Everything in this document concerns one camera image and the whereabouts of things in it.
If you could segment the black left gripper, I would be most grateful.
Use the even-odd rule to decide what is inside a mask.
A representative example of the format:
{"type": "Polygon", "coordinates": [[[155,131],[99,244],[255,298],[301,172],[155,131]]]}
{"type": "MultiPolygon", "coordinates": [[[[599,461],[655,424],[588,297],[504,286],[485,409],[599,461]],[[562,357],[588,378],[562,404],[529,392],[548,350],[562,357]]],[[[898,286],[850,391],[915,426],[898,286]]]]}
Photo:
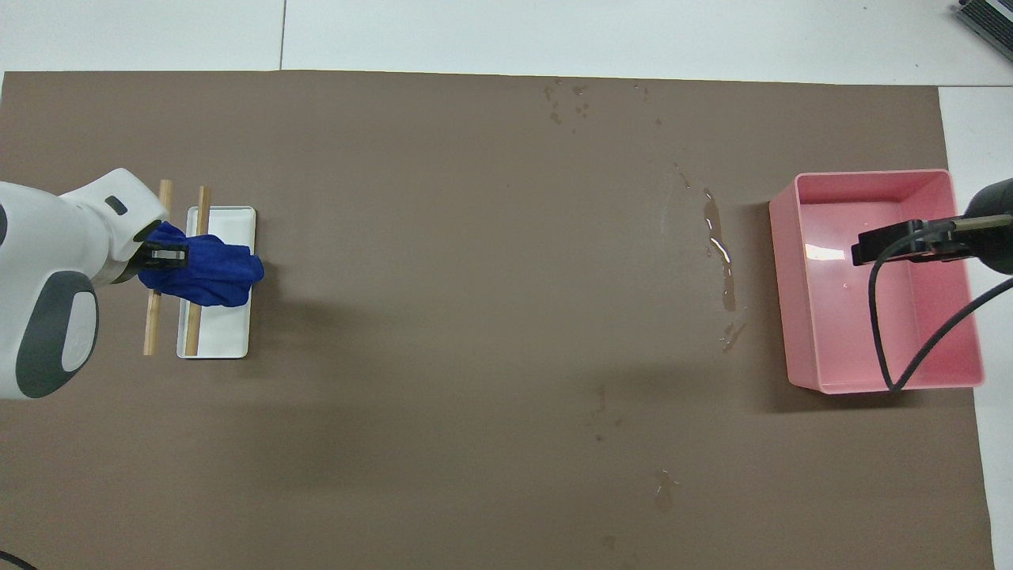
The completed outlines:
{"type": "Polygon", "coordinates": [[[189,246],[184,243],[142,243],[141,270],[184,269],[189,264],[189,246]]]}

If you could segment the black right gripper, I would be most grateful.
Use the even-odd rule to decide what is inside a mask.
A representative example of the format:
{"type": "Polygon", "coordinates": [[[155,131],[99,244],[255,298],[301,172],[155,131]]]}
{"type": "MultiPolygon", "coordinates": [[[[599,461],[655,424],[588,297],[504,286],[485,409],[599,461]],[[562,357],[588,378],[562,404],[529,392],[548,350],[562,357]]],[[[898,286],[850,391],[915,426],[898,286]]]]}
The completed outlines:
{"type": "Polygon", "coordinates": [[[975,257],[972,249],[958,236],[958,228],[963,221],[962,218],[916,218],[861,232],[859,242],[851,245],[852,264],[859,267],[907,259],[912,263],[969,259],[975,257]],[[908,237],[918,230],[936,231],[927,237],[908,237]]]}

